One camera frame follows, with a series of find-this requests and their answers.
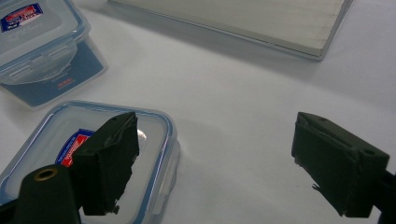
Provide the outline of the large clear plastic food container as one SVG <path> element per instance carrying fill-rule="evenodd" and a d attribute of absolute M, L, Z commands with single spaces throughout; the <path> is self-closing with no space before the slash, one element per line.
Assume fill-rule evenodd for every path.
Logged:
<path fill-rule="evenodd" d="M 0 0 L 0 90 L 39 108 L 106 70 L 71 0 Z"/>

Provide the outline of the small clear plastic food container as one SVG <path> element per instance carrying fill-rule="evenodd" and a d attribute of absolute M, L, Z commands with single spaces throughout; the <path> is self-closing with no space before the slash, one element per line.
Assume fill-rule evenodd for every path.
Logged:
<path fill-rule="evenodd" d="M 41 120 L 7 168 L 0 174 L 0 205 L 16 199 L 22 179 L 33 170 L 64 159 L 66 144 L 80 130 L 96 131 L 131 107 L 68 101 L 56 105 Z M 134 109 L 139 156 L 118 201 L 120 211 L 105 216 L 81 216 L 83 224 L 160 224 L 177 178 L 179 142 L 173 121 L 163 112 Z"/>

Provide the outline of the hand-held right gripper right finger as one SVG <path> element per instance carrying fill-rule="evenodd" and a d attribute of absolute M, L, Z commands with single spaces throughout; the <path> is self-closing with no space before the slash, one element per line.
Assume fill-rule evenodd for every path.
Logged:
<path fill-rule="evenodd" d="M 332 121 L 300 112 L 291 156 L 318 190 L 345 217 L 368 217 L 372 208 L 390 217 L 389 154 Z"/>

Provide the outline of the white wire basket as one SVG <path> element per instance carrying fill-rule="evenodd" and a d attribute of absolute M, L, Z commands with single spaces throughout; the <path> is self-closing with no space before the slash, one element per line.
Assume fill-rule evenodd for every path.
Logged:
<path fill-rule="evenodd" d="M 320 61 L 354 0 L 109 0 Z"/>

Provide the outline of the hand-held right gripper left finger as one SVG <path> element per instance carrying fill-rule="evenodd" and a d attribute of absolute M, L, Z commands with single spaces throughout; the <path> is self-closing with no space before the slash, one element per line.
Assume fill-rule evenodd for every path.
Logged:
<path fill-rule="evenodd" d="M 72 170 L 81 187 L 85 215 L 118 213 L 116 203 L 125 191 L 138 156 L 135 112 L 109 119 L 72 154 Z"/>

